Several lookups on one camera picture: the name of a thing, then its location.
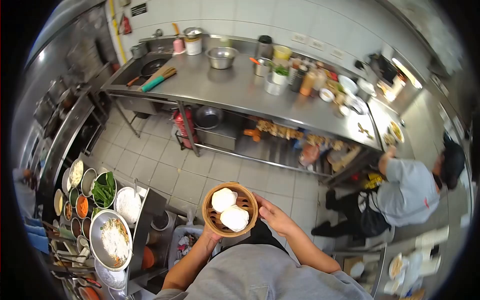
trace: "yellow container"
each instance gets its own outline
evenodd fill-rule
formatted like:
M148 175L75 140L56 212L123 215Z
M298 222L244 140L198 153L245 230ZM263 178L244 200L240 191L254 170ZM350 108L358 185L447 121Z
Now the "yellow container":
M288 60L290 58L290 55L292 55L292 50L290 50L290 48L280 45L273 46L274 58Z

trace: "hand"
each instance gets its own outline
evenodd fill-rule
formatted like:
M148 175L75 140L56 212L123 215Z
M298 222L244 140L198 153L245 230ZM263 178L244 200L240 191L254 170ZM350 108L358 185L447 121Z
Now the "hand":
M210 229L210 227L208 227L208 226L204 227L204 231L202 232L202 236L205 237L206 239L209 239L209 240L215 242L215 243L217 243L222 238L221 235L218 235L218 234L214 233Z
M256 193L253 193L253 195L257 200L259 206L258 213L261 218L265 219L279 236L285 237L290 235L296 228L298 228L298 225L286 213L284 213L283 210Z

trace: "gray t-shirt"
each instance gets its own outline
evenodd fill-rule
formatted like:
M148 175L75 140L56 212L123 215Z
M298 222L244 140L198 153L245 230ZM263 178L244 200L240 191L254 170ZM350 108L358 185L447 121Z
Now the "gray t-shirt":
M370 207L398 227L427 221L440 200L432 172L419 161L391 158L386 177Z
M327 274L298 265L271 245L241 244L217 255L183 292L164 289L155 300L372 299L342 271Z

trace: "sink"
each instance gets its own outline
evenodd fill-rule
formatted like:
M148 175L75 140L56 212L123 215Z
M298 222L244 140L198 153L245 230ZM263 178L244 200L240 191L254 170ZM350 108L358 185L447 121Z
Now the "sink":
M171 54L146 54L145 56L134 60L129 66L127 66L126 69L122 70L117 78L113 80L111 84L120 84L120 85L126 85L128 82L130 82L133 78L137 77L140 75L140 72L145 64L152 60L156 59L171 59L172 55ZM140 78L137 80L134 85L142 85L146 81L145 78Z

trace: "red fire extinguisher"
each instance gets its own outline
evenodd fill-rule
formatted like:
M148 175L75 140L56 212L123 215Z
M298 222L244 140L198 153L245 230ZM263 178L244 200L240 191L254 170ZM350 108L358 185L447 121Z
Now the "red fire extinguisher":
M193 141L195 143L198 143L198 136L195 133L195 129L194 129L194 125L193 125L192 110L190 108L185 108L185 116L187 117L188 126L190 127L190 132L193 135ZM183 144L185 145L185 147L191 149L192 144L190 144L190 140L188 139L187 131L185 129L185 123L183 121L181 113L178 110L175 110L173 112L173 121L175 122L175 124L177 125L177 127L180 130L180 133L183 137Z

